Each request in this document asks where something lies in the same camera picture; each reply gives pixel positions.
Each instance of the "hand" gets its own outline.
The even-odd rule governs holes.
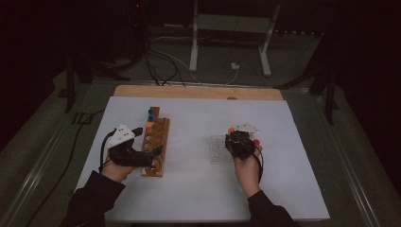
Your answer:
[[[262,147],[256,145],[254,155],[259,158],[259,150],[262,151]],[[241,185],[245,195],[249,198],[256,192],[260,191],[259,187],[259,164],[256,162],[254,157],[251,155],[244,161],[239,158],[234,158],[235,174],[236,179]]]
[[[132,173],[136,167],[132,166],[119,166],[108,157],[106,160],[106,164],[103,166],[101,170],[101,175],[115,181],[118,183],[122,183],[127,176]]]

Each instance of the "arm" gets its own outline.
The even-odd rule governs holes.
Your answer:
[[[254,154],[259,157],[259,150]],[[251,211],[251,225],[265,227],[295,227],[299,226],[294,222],[287,210],[278,205],[274,205],[265,193],[260,189],[258,183],[259,165],[253,156],[244,161],[234,158],[235,174],[239,184],[248,198]]]
[[[105,226],[104,213],[111,210],[125,188],[121,182],[134,170],[110,161],[101,174],[92,172],[86,185],[70,200],[61,226]]]

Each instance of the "black cable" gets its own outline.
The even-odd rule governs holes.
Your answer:
[[[155,52],[155,53],[157,53],[157,54],[160,54],[160,55],[162,55],[162,56],[165,56],[165,57],[167,58],[166,61],[170,61],[171,64],[174,65],[174,67],[175,67],[176,70],[177,70],[178,76],[179,76],[179,78],[180,78],[180,82],[181,82],[181,84],[185,87],[185,83],[183,82],[183,77],[181,76],[181,71],[180,71],[179,67],[177,66],[177,64],[175,63],[175,61],[172,60],[172,57],[169,56],[169,55],[167,55],[167,54],[165,54],[165,53],[162,53],[162,52],[160,52],[160,51],[154,50],[154,49],[150,49],[150,51],[153,51],[153,52]]]
[[[244,147],[244,149],[246,149],[252,155],[252,157],[256,160],[257,164],[259,165],[258,182],[260,183],[260,180],[262,180],[263,166],[264,166],[262,151],[257,146],[254,146],[259,151],[260,157],[262,158],[262,163],[260,163],[260,160],[256,157],[256,155],[254,155],[254,152],[248,150],[247,146],[240,140],[240,138],[236,134],[233,134],[233,136],[236,137],[237,141]]]
[[[166,60],[166,61],[170,62],[170,63],[173,65],[173,67],[174,67],[174,69],[175,69],[175,73],[174,73],[174,75],[172,75],[170,78],[168,78],[168,79],[166,79],[166,80],[171,80],[171,79],[173,79],[173,78],[178,74],[178,75],[179,75],[179,78],[180,78],[180,82],[183,84],[183,86],[185,86],[185,84],[183,83],[183,77],[181,76],[180,69],[178,68],[178,66],[177,66],[177,64],[175,63],[175,61],[171,59],[170,56],[168,56],[168,55],[165,54],[165,53],[162,53],[162,52],[153,50],[153,49],[150,49],[149,51],[152,51],[152,52],[154,52],[154,53],[157,53],[157,54],[159,54],[159,55],[161,55],[161,56],[163,56],[163,57],[157,56],[157,55],[152,55],[152,54],[150,54],[150,55],[152,55],[152,56],[154,56],[154,57],[161,58],[161,59],[163,59],[163,60]]]
[[[114,129],[113,131],[107,133],[106,137],[104,137],[103,142],[101,143],[99,173],[101,173],[103,166],[106,164],[103,163],[103,158],[104,158],[103,156],[104,156],[104,147],[106,146],[107,139],[113,136],[116,130],[117,129]]]
[[[146,51],[144,51],[144,58],[145,58],[145,65],[146,65],[147,68],[148,68],[148,71],[149,71],[149,73],[150,73],[150,76],[153,78],[153,80],[154,80],[154,82],[156,83],[156,85],[157,85],[157,86],[160,86],[159,80],[158,80],[158,79],[153,75],[153,73],[152,73],[152,70],[151,70],[151,68],[150,68],[151,64],[150,64],[150,62],[149,62],[148,55],[147,55],[147,52],[146,52]]]
[[[168,77],[167,79],[162,79],[162,81],[163,81],[162,86],[164,86],[165,84],[170,85],[170,84],[168,83],[168,81],[171,80],[171,79],[173,79],[173,78],[177,75],[177,72],[178,72],[178,67],[177,67],[177,65],[175,65],[174,62],[171,62],[170,60],[168,60],[168,59],[166,59],[166,58],[163,58],[163,57],[161,57],[161,56],[157,56],[157,55],[150,54],[150,53],[148,53],[148,54],[149,54],[150,56],[153,56],[153,57],[156,57],[156,58],[159,58],[159,59],[166,60],[166,61],[168,61],[168,62],[170,62],[170,63],[173,64],[174,69],[175,69],[174,74],[173,74],[172,76]]]
[[[70,157],[68,158],[67,165],[65,166],[64,170],[62,171],[62,173],[61,173],[59,179],[56,181],[56,183],[54,184],[54,186],[50,189],[50,191],[49,191],[49,193],[47,194],[47,196],[44,198],[44,200],[42,201],[42,203],[39,205],[39,207],[35,210],[35,212],[33,213],[33,215],[30,217],[29,221],[28,221],[27,224],[26,224],[26,227],[28,227],[28,226],[31,224],[32,220],[35,219],[36,215],[38,215],[39,211],[42,209],[42,207],[44,206],[44,204],[47,202],[47,200],[48,200],[48,199],[50,198],[50,196],[53,194],[54,190],[57,188],[57,186],[58,186],[59,183],[61,182],[62,178],[64,177],[65,173],[67,172],[67,169],[68,169],[68,167],[70,166],[71,161],[72,161],[73,156],[74,156],[75,146],[76,146],[76,144],[77,144],[77,140],[78,140],[78,136],[79,136],[80,130],[82,129],[82,127],[85,125],[86,122],[90,122],[96,114],[99,114],[99,113],[102,113],[102,112],[104,112],[104,110],[98,111],[98,112],[96,112],[96,113],[89,113],[89,116],[80,124],[79,129],[78,129],[78,131],[77,131],[77,134],[76,134],[76,136],[75,136],[75,138],[74,138],[73,146],[71,147]]]

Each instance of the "white plug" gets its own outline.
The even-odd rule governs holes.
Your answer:
[[[237,64],[236,62],[232,62],[231,63],[231,68],[232,69],[239,69],[239,64]]]

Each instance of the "wooden block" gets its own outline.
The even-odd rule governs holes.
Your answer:
[[[142,169],[142,176],[163,177],[170,119],[159,118],[159,107],[150,107],[150,109],[153,111],[154,122],[151,127],[145,129],[142,151],[152,152],[160,146],[163,146],[163,150],[160,155],[154,157],[151,167],[144,167]]]

